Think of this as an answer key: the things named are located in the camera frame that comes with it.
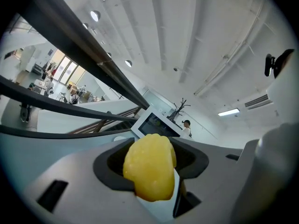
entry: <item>gray floor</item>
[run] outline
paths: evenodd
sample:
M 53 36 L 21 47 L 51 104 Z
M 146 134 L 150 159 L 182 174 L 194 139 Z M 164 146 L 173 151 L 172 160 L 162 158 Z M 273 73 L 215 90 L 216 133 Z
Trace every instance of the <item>gray floor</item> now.
M 33 83 L 36 79 L 39 79 L 41 76 L 37 75 L 35 73 L 28 73 L 28 75 L 24 78 L 24 80 L 21 82 L 21 86 L 28 88 L 30 83 Z M 54 83 L 54 94 L 50 95 L 49 98 L 56 99 L 60 92 L 65 93 L 66 99 L 70 100 L 70 91 L 61 83 L 58 83 L 56 81 L 53 81 Z M 85 103 L 86 100 L 80 98 L 79 104 Z M 22 129 L 22 130 L 29 130 L 29 131 L 37 131 L 37 117 L 38 117 L 38 111 L 40 108 L 32 107 L 31 113 L 30 113 L 30 121 L 28 123 L 22 122 L 20 118 L 20 107 L 21 103 L 18 101 L 15 101 L 13 99 L 10 99 L 1 119 L 1 124 L 4 126 Z

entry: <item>light blue surface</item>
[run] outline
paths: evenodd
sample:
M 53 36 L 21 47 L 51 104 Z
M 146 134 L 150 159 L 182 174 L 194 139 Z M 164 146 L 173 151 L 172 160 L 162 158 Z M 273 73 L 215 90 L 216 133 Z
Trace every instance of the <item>light blue surface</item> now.
M 1 162 L 11 184 L 21 193 L 60 158 L 112 142 L 117 136 L 138 139 L 132 131 L 72 140 L 33 139 L 0 133 Z

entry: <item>white monitor frame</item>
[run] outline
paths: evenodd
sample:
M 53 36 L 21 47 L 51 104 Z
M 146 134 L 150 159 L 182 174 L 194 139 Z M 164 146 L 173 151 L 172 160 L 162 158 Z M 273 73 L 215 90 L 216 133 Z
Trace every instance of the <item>white monitor frame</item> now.
M 151 115 L 156 115 L 159 119 L 161 119 L 169 128 L 171 128 L 173 131 L 178 133 L 180 138 L 192 140 L 186 133 L 183 132 L 178 126 L 176 126 L 174 123 L 172 123 L 169 119 L 167 119 L 163 114 L 161 114 L 158 110 L 156 110 L 154 107 L 150 106 L 141 117 L 136 121 L 136 123 L 131 127 L 131 130 L 139 137 L 142 138 L 145 135 L 139 131 L 139 127 L 145 122 L 145 120 Z

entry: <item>ceiling pipe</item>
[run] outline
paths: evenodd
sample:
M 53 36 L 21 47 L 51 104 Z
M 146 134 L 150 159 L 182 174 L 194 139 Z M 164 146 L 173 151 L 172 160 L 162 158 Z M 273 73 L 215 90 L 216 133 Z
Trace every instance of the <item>ceiling pipe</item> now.
M 234 61 L 234 62 L 231 62 L 231 60 L 233 58 L 235 58 L 236 54 L 239 53 L 239 54 L 243 54 L 244 51 L 248 48 L 249 44 L 247 43 L 247 39 L 249 37 L 249 35 L 251 34 L 255 24 L 256 24 L 256 21 L 259 20 L 259 16 L 260 16 L 260 13 L 262 11 L 262 8 L 264 6 L 264 3 L 265 3 L 265 0 L 262 1 L 260 7 L 259 7 L 259 10 L 256 14 L 256 17 L 253 21 L 253 23 L 251 24 L 247 34 L 245 35 L 243 41 L 241 43 L 239 43 L 239 45 L 235 48 L 234 52 L 232 53 L 232 55 L 228 58 L 227 56 L 224 56 L 223 59 L 228 59 L 227 61 L 224 61 L 222 64 L 218 65 L 216 69 L 214 69 L 212 71 L 212 73 L 205 79 L 205 83 L 200 86 L 195 92 L 194 92 L 194 95 L 195 96 L 200 96 L 202 95 L 204 92 L 207 91 L 207 89 L 209 87 L 211 87 L 212 85 L 214 85 L 216 82 L 219 81 L 219 79 L 221 77 L 223 77 L 226 72 L 228 72 L 235 64 L 235 62 L 237 61 L 237 59 Z

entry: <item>white ceiling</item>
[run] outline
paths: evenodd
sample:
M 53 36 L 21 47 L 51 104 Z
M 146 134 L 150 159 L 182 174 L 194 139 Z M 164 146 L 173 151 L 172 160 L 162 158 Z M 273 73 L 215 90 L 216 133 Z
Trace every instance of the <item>white ceiling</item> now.
M 274 80 L 263 74 L 267 53 L 278 57 L 297 46 L 270 0 L 65 1 L 105 42 L 102 47 L 117 65 L 171 102 L 186 98 L 192 105 L 189 114 L 200 112 L 227 126 L 279 124 L 273 105 L 263 115 L 244 107 Z M 100 12 L 98 22 L 92 10 Z M 132 68 L 124 63 L 127 59 Z M 217 116 L 232 108 L 241 114 Z

